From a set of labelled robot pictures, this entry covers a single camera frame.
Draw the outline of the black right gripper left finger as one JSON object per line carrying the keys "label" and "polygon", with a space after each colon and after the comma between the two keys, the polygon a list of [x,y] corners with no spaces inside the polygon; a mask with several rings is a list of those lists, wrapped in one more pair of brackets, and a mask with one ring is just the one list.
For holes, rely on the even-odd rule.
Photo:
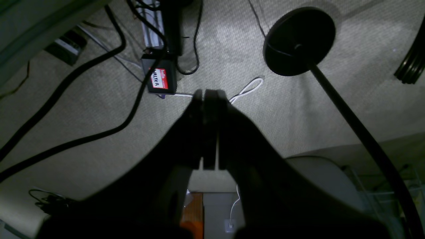
{"label": "black right gripper left finger", "polygon": [[202,91],[129,172],[43,223],[38,239],[192,239],[180,226],[189,178],[200,164]]}

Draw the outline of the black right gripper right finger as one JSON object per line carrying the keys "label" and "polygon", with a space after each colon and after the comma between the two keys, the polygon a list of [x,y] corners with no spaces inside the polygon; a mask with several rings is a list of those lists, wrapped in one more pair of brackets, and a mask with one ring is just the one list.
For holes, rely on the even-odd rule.
{"label": "black right gripper right finger", "polygon": [[284,159],[222,90],[206,90],[204,119],[218,137],[220,169],[239,186],[245,226],[236,239],[390,239],[365,213],[354,183],[331,160]]}

